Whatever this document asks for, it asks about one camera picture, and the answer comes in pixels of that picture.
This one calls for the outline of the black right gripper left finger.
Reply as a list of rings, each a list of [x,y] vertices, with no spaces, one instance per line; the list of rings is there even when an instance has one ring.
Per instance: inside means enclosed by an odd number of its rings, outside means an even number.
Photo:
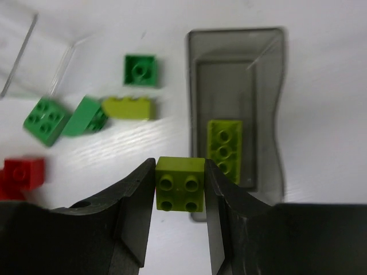
[[[2,274],[138,274],[145,264],[155,160],[69,208],[1,203]]]

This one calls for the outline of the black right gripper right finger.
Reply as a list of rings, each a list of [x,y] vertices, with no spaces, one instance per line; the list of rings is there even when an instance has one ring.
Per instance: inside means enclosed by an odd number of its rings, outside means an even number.
[[[270,206],[205,162],[213,274],[365,274],[366,206]]]

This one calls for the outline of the lime square lego brick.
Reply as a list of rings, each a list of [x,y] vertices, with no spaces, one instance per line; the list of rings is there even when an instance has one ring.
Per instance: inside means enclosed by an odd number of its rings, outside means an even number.
[[[161,156],[155,167],[157,209],[202,212],[205,159]]]

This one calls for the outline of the lime long lego brick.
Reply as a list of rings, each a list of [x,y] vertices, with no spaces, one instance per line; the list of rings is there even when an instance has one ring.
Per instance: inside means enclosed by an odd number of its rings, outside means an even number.
[[[206,157],[236,185],[240,183],[242,133],[240,120],[209,120],[207,123]]]

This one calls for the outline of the red small square lego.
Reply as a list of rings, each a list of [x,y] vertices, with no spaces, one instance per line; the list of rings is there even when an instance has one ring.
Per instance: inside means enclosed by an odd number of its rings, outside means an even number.
[[[46,179],[46,159],[39,156],[6,158],[1,169],[1,201],[24,201],[24,191],[32,191]]]

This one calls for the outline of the green curved slope lego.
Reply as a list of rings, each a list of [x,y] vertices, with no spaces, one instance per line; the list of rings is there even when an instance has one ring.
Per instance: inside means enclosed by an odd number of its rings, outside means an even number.
[[[108,116],[104,113],[101,102],[93,97],[84,96],[66,126],[63,136],[80,136],[97,133],[105,126]]]

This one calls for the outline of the green sloped square lego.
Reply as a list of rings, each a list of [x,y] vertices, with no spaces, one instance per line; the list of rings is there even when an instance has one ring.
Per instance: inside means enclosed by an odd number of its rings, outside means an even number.
[[[60,137],[72,112],[50,97],[42,97],[23,123],[33,137],[51,147]]]

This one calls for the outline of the lime sloped lego brick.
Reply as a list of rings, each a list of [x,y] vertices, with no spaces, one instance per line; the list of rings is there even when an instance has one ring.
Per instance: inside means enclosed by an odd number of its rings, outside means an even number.
[[[155,102],[148,97],[108,97],[101,103],[108,117],[121,120],[155,120]]]

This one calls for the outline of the green upturned square lego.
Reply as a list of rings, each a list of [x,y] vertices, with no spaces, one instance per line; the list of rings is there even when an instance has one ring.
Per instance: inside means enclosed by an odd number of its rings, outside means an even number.
[[[158,61],[155,55],[127,54],[124,57],[124,85],[156,87]]]

